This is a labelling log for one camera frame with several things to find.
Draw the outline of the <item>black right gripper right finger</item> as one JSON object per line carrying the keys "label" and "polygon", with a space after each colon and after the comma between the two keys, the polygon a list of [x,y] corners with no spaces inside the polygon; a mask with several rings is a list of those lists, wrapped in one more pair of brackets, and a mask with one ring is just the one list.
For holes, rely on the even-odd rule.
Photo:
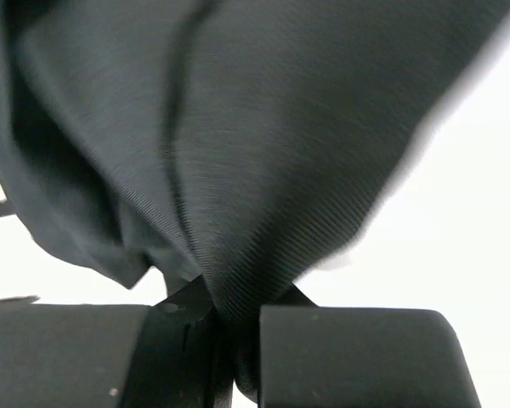
{"label": "black right gripper right finger", "polygon": [[295,291],[259,322],[261,407],[480,405],[456,332],[434,310],[320,307]]}

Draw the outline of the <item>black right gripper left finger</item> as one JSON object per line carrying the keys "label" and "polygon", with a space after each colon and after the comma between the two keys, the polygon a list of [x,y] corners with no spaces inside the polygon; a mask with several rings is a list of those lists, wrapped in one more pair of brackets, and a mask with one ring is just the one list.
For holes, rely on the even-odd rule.
{"label": "black right gripper left finger", "polygon": [[202,279],[154,306],[0,300],[0,408],[231,404]]}

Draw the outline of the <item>black skirt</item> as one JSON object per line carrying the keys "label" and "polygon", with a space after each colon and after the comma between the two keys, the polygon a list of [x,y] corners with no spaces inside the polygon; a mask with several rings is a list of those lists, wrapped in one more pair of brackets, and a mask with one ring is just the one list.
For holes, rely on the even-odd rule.
{"label": "black skirt", "polygon": [[150,268],[167,298],[202,279],[232,391],[259,406],[262,307],[354,239],[509,15],[510,1],[0,1],[5,201],[44,251],[126,288]]}

